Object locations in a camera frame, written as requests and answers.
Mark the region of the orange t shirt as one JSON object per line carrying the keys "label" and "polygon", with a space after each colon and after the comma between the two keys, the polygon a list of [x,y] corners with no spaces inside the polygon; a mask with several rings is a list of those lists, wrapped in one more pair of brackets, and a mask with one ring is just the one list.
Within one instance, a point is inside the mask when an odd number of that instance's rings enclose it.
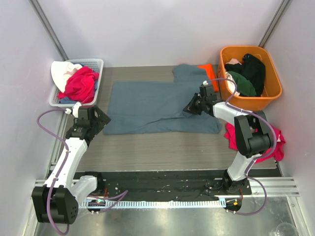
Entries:
{"label": "orange t shirt", "polygon": [[215,71],[213,69],[212,64],[204,64],[204,65],[198,65],[198,68],[204,69],[206,71],[206,74],[208,76],[208,79],[211,81],[212,86],[214,88],[214,92],[219,92],[219,85],[217,83]]}

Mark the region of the grey-blue t shirt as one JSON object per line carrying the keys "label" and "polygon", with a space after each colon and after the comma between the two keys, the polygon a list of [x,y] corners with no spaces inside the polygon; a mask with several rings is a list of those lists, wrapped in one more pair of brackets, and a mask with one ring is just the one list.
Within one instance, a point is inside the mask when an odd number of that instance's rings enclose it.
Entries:
{"label": "grey-blue t shirt", "polygon": [[206,71],[180,64],[172,72],[172,82],[115,82],[108,107],[111,121],[104,134],[220,133],[222,125],[217,118],[183,111],[203,81],[209,81]]}

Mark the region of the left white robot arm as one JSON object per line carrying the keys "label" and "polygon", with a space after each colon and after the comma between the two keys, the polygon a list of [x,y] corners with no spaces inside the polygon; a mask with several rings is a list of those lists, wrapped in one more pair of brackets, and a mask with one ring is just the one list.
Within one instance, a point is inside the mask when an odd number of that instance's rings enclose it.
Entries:
{"label": "left white robot arm", "polygon": [[110,117],[97,105],[74,105],[64,112],[74,119],[65,138],[60,139],[63,151],[44,184],[36,186],[31,194],[40,223],[73,224],[79,205],[91,193],[100,196],[105,189],[99,172],[86,172],[77,183],[73,183],[73,179],[91,141],[111,121]]}

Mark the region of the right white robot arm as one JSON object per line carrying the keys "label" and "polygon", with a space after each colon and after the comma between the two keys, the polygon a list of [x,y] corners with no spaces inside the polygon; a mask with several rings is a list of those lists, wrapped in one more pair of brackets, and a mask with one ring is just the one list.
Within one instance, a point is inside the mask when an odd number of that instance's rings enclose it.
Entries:
{"label": "right white robot arm", "polygon": [[277,137],[264,112],[251,112],[219,101],[212,85],[201,85],[184,111],[194,115],[205,112],[234,126],[237,154],[222,179],[227,194],[238,192],[253,164],[275,150]]}

